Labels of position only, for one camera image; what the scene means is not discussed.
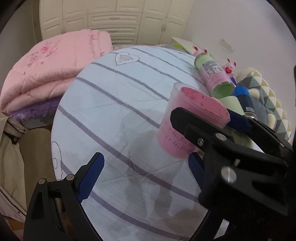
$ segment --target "purple fabric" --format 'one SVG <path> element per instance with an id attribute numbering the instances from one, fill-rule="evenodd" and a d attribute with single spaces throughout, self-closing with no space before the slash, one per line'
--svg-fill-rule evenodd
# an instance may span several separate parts
<path id="1" fill-rule="evenodd" d="M 57 111 L 57 107 L 61 101 L 61 98 L 62 96 L 58 96 L 52 99 L 41 101 L 19 110 L 9 112 L 8 114 L 19 122 L 28 119 L 37 119 L 39 117 L 54 115 Z"/>

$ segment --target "folded comforter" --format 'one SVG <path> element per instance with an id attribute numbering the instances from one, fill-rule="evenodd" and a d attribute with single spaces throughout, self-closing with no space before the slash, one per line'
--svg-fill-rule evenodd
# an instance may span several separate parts
<path id="1" fill-rule="evenodd" d="M 10 112 L 61 96 L 78 73 L 112 51 L 109 33 L 84 29 L 36 44 L 8 73 L 0 110 Z"/>

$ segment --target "white cabinet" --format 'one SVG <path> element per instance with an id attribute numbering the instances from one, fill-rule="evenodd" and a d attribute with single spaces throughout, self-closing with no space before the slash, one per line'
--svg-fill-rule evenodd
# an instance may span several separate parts
<path id="1" fill-rule="evenodd" d="M 89 13 L 115 12 L 116 0 L 89 0 Z"/>
<path id="2" fill-rule="evenodd" d="M 175 20 L 167 18 L 165 29 L 161 35 L 160 44 L 169 44 L 172 41 L 172 37 L 181 38 L 184 29 L 184 24 L 176 23 Z"/>
<path id="3" fill-rule="evenodd" d="M 194 0 L 172 0 L 168 18 L 186 23 L 192 10 Z"/>
<path id="4" fill-rule="evenodd" d="M 42 38 L 85 28 L 113 44 L 157 45 L 181 37 L 194 0 L 40 0 Z"/>
<path id="5" fill-rule="evenodd" d="M 144 13 L 166 17 L 170 8 L 171 0 L 146 0 Z"/>
<path id="6" fill-rule="evenodd" d="M 63 18 L 72 18 L 87 14 L 88 6 L 84 0 L 63 0 Z"/>
<path id="7" fill-rule="evenodd" d="M 72 32 L 87 28 L 87 14 L 63 20 L 64 31 Z"/>
<path id="8" fill-rule="evenodd" d="M 159 44 L 164 23 L 165 18 L 143 13 L 137 44 Z"/>
<path id="9" fill-rule="evenodd" d="M 143 12 L 144 5 L 145 5 L 145 0 L 117 0 L 116 11 Z"/>

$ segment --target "white tablecloth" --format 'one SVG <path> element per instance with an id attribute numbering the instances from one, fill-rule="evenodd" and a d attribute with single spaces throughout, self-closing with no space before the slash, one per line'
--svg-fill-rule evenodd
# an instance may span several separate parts
<path id="1" fill-rule="evenodd" d="M 63 96 L 52 129 L 55 175 L 76 173 L 95 152 L 105 166 L 82 202 L 105 240 L 188 240 L 206 209 L 187 161 L 158 145 L 157 130 L 175 82 L 208 93 L 194 57 L 137 46 L 87 66 Z"/>

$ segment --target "pig figurine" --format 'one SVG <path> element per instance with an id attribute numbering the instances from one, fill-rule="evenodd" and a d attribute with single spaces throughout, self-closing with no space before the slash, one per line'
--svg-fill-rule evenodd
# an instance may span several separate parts
<path id="1" fill-rule="evenodd" d="M 199 54 L 201 53 L 207 53 L 206 49 L 200 49 L 197 46 L 193 45 L 193 48 L 195 49 L 194 54 L 192 54 L 192 56 L 197 57 Z"/>
<path id="2" fill-rule="evenodd" d="M 225 70 L 229 78 L 232 78 L 234 75 L 234 70 L 237 66 L 236 62 L 230 62 L 230 59 L 227 59 L 228 63 L 223 65 L 222 68 Z"/>

